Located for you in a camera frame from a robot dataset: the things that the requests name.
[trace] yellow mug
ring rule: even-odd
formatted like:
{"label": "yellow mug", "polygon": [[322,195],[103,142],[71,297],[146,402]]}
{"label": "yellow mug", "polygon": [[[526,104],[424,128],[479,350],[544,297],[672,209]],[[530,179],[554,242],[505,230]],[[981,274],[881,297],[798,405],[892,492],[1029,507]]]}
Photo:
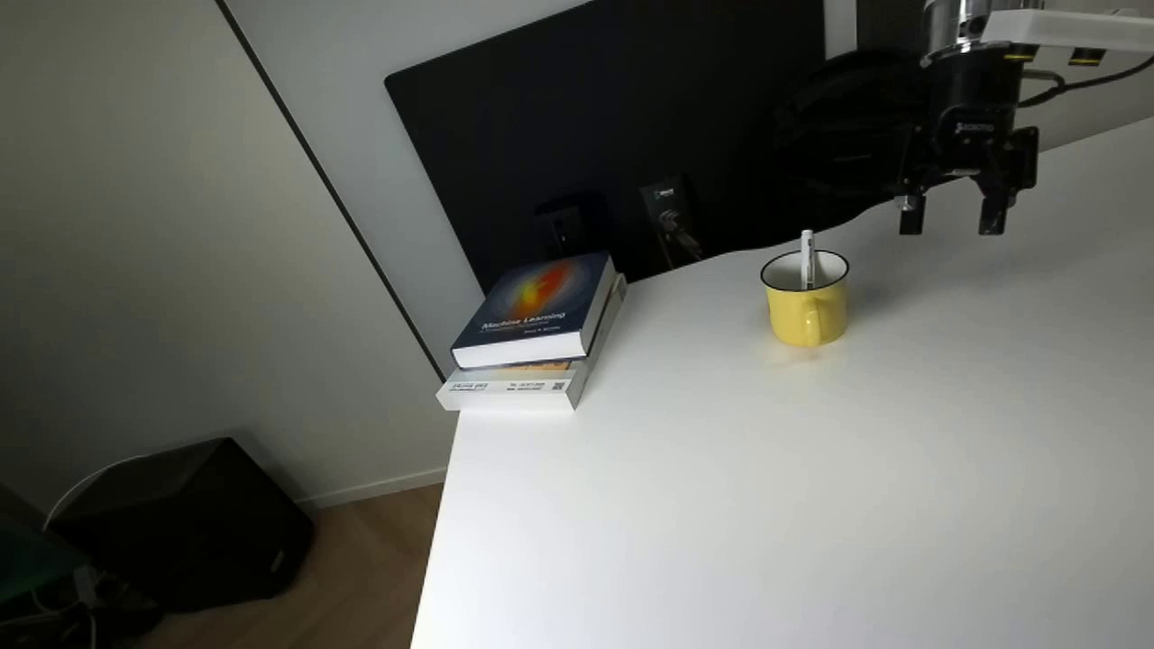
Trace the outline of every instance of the yellow mug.
{"label": "yellow mug", "polygon": [[768,329],[788,347],[826,347],[848,329],[844,281],[851,263],[829,249],[815,254],[815,281],[801,285],[801,254],[762,266]]}

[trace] white desk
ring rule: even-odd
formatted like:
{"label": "white desk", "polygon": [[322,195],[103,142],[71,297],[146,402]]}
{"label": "white desk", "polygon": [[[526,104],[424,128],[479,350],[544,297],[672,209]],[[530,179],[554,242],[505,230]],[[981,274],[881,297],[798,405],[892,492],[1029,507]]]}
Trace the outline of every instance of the white desk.
{"label": "white desk", "polygon": [[854,323],[756,266],[637,281],[572,417],[461,415],[422,649],[1154,644],[1154,124],[829,230]]}

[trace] black monitor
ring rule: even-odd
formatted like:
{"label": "black monitor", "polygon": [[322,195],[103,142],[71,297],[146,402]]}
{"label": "black monitor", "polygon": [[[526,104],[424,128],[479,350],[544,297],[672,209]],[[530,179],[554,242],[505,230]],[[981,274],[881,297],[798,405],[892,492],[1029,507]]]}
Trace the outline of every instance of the black monitor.
{"label": "black monitor", "polygon": [[[594,0],[384,85],[487,289],[583,249],[644,278],[798,239],[762,148],[819,66],[823,0]],[[658,191],[687,239],[662,239]]]}

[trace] stack of books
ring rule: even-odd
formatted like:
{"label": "stack of books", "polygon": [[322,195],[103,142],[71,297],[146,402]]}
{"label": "stack of books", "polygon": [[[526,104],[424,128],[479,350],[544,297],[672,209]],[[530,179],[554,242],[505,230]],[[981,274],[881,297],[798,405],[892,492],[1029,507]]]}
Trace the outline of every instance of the stack of books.
{"label": "stack of books", "polygon": [[624,289],[607,254],[500,274],[454,343],[440,409],[572,412]]}

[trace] wooden floor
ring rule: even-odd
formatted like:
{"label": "wooden floor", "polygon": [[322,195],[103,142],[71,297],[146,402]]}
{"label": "wooden floor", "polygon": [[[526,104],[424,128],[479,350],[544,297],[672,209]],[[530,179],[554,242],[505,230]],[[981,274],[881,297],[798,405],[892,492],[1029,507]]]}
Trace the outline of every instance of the wooden floor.
{"label": "wooden floor", "polygon": [[140,649],[407,649],[440,488],[317,511],[292,591],[166,617]]}

